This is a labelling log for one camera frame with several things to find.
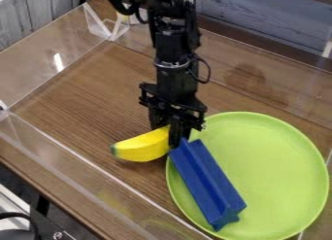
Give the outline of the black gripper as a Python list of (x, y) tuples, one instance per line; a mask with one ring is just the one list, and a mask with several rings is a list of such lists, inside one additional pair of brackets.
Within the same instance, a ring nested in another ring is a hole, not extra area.
[(203, 128), (207, 105), (196, 97), (199, 84), (208, 81), (199, 77), (199, 61), (180, 65), (156, 63), (157, 82), (141, 83), (140, 104), (149, 110), (149, 124), (157, 129), (169, 124), (168, 144), (175, 149), (191, 128)]

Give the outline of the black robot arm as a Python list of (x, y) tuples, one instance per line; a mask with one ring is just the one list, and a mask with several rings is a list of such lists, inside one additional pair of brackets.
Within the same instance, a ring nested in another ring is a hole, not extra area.
[(149, 109), (151, 126), (169, 127), (168, 145), (175, 148), (193, 129), (203, 128), (208, 110), (196, 97), (199, 85), (211, 80), (199, 74), (205, 60), (196, 54), (201, 46), (196, 0), (109, 2), (120, 14), (149, 26), (157, 81), (139, 85), (140, 104)]

